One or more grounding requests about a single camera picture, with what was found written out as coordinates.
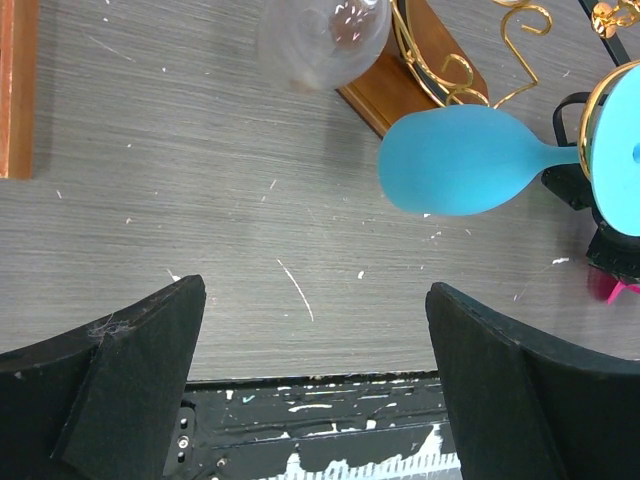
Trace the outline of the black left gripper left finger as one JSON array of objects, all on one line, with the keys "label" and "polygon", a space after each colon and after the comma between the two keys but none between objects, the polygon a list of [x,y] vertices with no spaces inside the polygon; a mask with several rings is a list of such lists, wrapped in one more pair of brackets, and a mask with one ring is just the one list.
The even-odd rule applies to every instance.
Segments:
[{"label": "black left gripper left finger", "polygon": [[161,478],[205,304],[190,275],[2,354],[2,478]]}]

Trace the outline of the wooden compartment tray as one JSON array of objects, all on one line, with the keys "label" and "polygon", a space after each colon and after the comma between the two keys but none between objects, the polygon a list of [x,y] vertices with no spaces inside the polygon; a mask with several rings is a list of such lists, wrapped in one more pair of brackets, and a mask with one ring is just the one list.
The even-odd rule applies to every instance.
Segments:
[{"label": "wooden compartment tray", "polygon": [[39,2],[1,3],[1,177],[33,171]]}]

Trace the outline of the blue wine glass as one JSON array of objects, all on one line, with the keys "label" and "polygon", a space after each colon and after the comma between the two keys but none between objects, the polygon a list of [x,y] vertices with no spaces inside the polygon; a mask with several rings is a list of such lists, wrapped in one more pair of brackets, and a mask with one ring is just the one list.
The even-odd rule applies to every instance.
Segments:
[{"label": "blue wine glass", "polygon": [[412,113],[378,153],[381,188],[410,213],[465,216],[518,195],[541,171],[577,164],[615,231],[639,233],[639,64],[610,72],[588,95],[574,146],[542,142],[509,113],[462,104]]}]

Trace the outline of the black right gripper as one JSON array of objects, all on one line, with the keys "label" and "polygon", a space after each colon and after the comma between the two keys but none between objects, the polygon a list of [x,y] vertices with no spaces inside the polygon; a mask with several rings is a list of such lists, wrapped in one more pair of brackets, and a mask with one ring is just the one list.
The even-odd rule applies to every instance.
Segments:
[{"label": "black right gripper", "polygon": [[618,280],[639,279],[639,237],[621,234],[604,221],[597,224],[586,257],[593,267]]}]

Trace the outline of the pink wine glass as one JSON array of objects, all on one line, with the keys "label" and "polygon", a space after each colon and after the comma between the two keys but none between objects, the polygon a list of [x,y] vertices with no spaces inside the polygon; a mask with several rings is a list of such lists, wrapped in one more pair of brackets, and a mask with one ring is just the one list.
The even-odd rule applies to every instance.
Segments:
[{"label": "pink wine glass", "polygon": [[624,291],[639,293],[639,285],[618,279],[599,269],[591,267],[587,276],[587,288],[591,295],[600,301],[611,305]]}]

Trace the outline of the gold wire wine glass rack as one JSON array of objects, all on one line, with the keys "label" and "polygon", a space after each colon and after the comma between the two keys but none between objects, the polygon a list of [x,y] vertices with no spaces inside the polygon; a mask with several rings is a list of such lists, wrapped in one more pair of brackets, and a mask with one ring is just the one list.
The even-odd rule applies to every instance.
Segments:
[{"label": "gold wire wine glass rack", "polygon": [[[593,30],[600,36],[614,60],[614,69],[633,62],[628,58],[624,48],[618,44],[616,33],[619,29],[630,27],[638,22],[638,3],[635,1],[620,1],[615,5],[610,5],[605,2],[585,2],[584,9],[591,17]],[[502,110],[499,103],[490,102],[484,93],[474,88],[474,70],[465,57],[456,53],[447,56],[448,62],[457,63],[464,70],[466,78],[462,82],[444,80],[439,74],[433,72],[424,61],[413,34],[408,28],[408,14],[404,5],[400,2],[394,2],[392,13],[392,27],[396,42],[400,48],[401,58],[419,87],[430,98],[432,106],[428,110],[462,104],[476,104]],[[368,86],[368,80],[360,80],[344,88],[342,94],[362,114],[370,126],[381,135],[383,140],[394,123],[412,113],[398,115],[389,120],[384,119],[378,110],[376,102],[365,94]],[[593,90],[572,94],[566,98],[566,103],[581,105],[582,116],[587,97]],[[556,134],[556,141],[551,144],[552,146],[566,147],[577,144],[580,124],[577,140],[568,142],[565,137],[563,119],[560,112],[554,113],[552,123]],[[584,206],[597,208],[590,189],[590,182],[579,165],[571,164],[547,168],[535,177],[543,179],[552,192],[564,199],[573,208],[580,209]]]}]

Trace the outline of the clear wine glass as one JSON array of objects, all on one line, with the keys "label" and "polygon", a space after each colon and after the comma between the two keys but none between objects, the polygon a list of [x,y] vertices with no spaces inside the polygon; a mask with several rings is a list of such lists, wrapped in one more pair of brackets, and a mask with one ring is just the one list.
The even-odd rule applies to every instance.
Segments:
[{"label": "clear wine glass", "polygon": [[345,86],[376,62],[391,20],[389,1],[266,1],[256,34],[262,77],[293,92]]}]

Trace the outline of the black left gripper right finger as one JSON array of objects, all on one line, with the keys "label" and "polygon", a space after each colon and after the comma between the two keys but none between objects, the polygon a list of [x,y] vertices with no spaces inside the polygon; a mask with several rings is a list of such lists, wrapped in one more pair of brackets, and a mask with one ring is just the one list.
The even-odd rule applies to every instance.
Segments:
[{"label": "black left gripper right finger", "polygon": [[562,340],[443,282],[425,308],[463,478],[638,478],[638,362]]}]

